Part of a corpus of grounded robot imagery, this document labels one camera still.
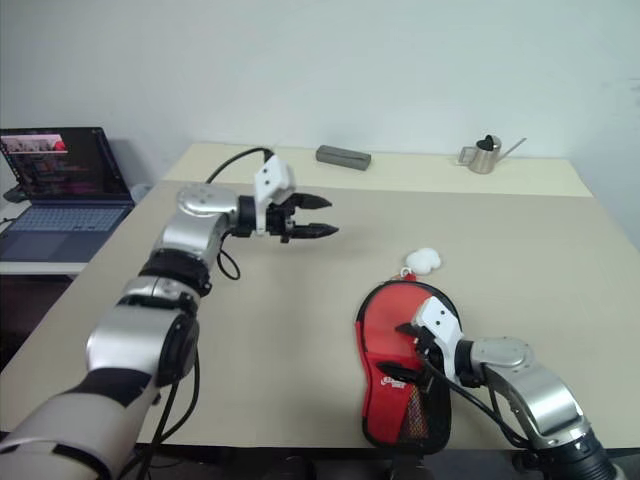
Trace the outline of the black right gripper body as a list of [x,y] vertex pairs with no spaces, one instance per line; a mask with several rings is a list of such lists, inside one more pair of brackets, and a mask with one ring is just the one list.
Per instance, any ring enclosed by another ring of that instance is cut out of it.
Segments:
[[419,391],[431,395],[437,388],[450,390],[449,379],[443,371],[444,358],[431,334],[419,335],[414,340],[415,352],[422,363],[419,376]]

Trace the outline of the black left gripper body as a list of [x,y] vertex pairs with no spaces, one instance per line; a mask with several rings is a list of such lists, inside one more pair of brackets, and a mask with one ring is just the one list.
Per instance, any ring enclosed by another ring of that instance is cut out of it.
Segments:
[[293,220],[298,206],[299,198],[291,196],[281,204],[271,203],[266,210],[266,231],[271,236],[279,237],[281,243],[288,243],[299,237]]

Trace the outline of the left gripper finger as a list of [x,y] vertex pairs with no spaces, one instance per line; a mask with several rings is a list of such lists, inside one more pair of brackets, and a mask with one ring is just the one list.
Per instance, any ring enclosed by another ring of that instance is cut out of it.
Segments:
[[331,236],[339,231],[339,228],[325,223],[309,223],[296,225],[292,228],[293,239],[319,239]]
[[295,193],[292,195],[292,202],[296,208],[304,210],[317,210],[331,207],[332,203],[320,196],[308,193]]

